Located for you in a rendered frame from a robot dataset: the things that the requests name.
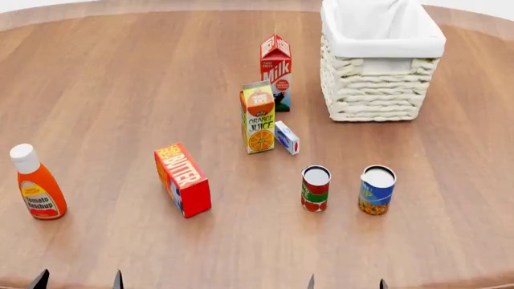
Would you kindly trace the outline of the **orange juice carton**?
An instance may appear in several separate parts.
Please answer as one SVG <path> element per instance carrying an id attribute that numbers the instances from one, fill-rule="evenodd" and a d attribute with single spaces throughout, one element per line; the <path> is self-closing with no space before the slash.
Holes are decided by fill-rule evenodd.
<path id="1" fill-rule="evenodd" d="M 275 101 L 270 81 L 243 86 L 239 93 L 241 130 L 247 153 L 260 153 L 275 147 Z"/>

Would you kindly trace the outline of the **red milk carton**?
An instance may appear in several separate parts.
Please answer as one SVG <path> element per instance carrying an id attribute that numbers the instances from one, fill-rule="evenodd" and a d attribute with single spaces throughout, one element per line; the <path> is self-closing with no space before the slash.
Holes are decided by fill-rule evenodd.
<path id="1" fill-rule="evenodd" d="M 277 112 L 291 110 L 292 54 L 291 47 L 274 33 L 260 45 L 260 79 L 268 80 Z"/>

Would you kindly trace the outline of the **white woven basket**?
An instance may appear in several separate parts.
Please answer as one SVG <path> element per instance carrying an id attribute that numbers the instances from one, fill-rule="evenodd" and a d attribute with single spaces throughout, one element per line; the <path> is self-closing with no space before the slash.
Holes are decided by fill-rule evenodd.
<path id="1" fill-rule="evenodd" d="M 320 40 L 320 85 L 331 120 L 414 120 L 439 58 L 363 59 L 337 57 Z"/>

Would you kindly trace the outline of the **red tomato sauce can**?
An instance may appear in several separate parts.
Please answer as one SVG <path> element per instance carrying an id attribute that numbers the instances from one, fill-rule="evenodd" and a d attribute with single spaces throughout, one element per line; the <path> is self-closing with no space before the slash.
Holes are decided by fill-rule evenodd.
<path id="1" fill-rule="evenodd" d="M 331 173 L 322 165 L 309 165 L 302 170 L 301 204 L 310 212 L 327 209 Z"/>

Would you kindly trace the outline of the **blue alphabet soup can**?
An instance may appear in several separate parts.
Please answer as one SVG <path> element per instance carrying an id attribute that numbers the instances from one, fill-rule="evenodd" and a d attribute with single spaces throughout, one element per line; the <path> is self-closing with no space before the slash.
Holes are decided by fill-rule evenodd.
<path id="1" fill-rule="evenodd" d="M 359 208 L 374 216 L 386 214 L 396 181 L 394 171 L 384 165 L 371 165 L 365 168 L 361 175 Z"/>

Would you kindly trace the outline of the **tomato ketchup bottle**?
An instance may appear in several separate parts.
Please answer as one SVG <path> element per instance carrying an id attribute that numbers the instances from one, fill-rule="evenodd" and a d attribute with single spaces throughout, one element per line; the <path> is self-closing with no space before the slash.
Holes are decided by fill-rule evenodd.
<path id="1" fill-rule="evenodd" d="M 10 150 L 17 169 L 18 188 L 33 218 L 50 221 L 67 212 L 67 203 L 53 175 L 39 160 L 31 144 L 17 144 Z"/>

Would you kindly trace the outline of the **red butter box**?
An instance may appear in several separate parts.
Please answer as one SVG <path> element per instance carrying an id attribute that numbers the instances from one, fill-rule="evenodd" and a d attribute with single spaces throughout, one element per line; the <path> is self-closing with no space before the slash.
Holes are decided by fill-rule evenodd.
<path id="1" fill-rule="evenodd" d="M 154 151 L 157 172 L 166 192 L 184 218 L 211 209 L 210 185 L 180 142 Z"/>

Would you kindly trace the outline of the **white cloth basket liner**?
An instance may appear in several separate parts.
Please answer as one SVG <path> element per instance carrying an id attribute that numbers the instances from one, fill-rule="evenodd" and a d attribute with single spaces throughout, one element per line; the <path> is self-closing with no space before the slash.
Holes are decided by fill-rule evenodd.
<path id="1" fill-rule="evenodd" d="M 417 0 L 323 0 L 322 31 L 331 53 L 362 59 L 366 75 L 395 75 L 414 59 L 439 59 L 446 38 Z"/>

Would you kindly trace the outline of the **small white blue box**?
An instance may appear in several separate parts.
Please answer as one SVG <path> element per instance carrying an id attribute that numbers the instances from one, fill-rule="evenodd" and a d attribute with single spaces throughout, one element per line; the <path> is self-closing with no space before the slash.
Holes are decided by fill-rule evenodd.
<path id="1" fill-rule="evenodd" d="M 299 153 L 299 137 L 282 121 L 275 122 L 275 138 L 292 156 Z"/>

